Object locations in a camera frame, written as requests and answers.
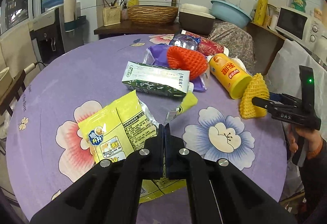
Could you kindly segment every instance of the metal screw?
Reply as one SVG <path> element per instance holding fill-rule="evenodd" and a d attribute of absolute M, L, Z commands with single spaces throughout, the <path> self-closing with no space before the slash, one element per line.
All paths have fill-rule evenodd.
<path fill-rule="evenodd" d="M 150 151 L 148 149 L 146 149 L 146 148 L 143 148 L 143 149 L 140 150 L 139 153 L 142 156 L 146 156 L 146 155 L 149 155 Z"/>
<path fill-rule="evenodd" d="M 220 160 L 218 160 L 218 164 L 220 166 L 226 167 L 226 166 L 228 166 L 229 162 L 226 159 L 220 159 Z"/>
<path fill-rule="evenodd" d="M 181 155 L 188 155 L 188 154 L 190 153 L 190 151 L 189 151 L 187 148 L 181 148 L 181 149 L 179 150 L 179 153 L 180 153 Z"/>
<path fill-rule="evenodd" d="M 110 165 L 110 160 L 101 160 L 100 161 L 100 166 L 105 168 L 105 167 L 108 167 Z"/>

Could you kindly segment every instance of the person's arm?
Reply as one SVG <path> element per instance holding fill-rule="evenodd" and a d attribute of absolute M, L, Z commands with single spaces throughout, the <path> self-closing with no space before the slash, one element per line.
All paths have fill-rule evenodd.
<path fill-rule="evenodd" d="M 326 193 L 327 187 L 327 143 L 319 131 L 296 128 L 296 132 L 309 141 L 309 152 L 302 168 L 299 168 L 308 212 L 313 212 Z M 295 153 L 298 145 L 292 132 L 289 133 L 290 150 Z"/>

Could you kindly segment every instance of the green and white carton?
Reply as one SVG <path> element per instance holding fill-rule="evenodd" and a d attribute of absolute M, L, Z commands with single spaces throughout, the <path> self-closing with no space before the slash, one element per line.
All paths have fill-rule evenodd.
<path fill-rule="evenodd" d="M 187 94 L 190 71 L 145 63 L 128 62 L 122 83 L 129 89 L 169 97 Z"/>

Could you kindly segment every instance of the window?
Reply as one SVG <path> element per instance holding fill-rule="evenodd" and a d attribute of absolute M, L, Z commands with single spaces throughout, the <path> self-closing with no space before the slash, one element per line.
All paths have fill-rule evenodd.
<path fill-rule="evenodd" d="M 28 0 L 3 0 L 1 5 L 1 33 L 28 18 Z"/>

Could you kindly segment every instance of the floral tablecloth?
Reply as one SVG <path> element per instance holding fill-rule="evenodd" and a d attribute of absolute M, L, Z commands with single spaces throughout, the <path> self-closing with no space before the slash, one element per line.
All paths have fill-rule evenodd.
<path fill-rule="evenodd" d="M 121 83 L 127 62 L 142 62 L 146 48 L 168 44 L 171 37 L 128 35 L 84 45 L 54 60 L 27 87 L 9 126 L 7 163 L 29 220 L 94 165 L 77 123 L 128 93 Z M 159 123 L 179 104 L 137 95 Z M 195 95 L 198 104 L 171 122 L 171 133 L 206 159 L 230 160 L 279 200 L 287 166 L 281 123 L 270 116 L 241 119 L 239 100 L 213 76 L 208 90 Z M 137 223 L 168 222 L 191 223 L 185 188 L 140 205 Z"/>

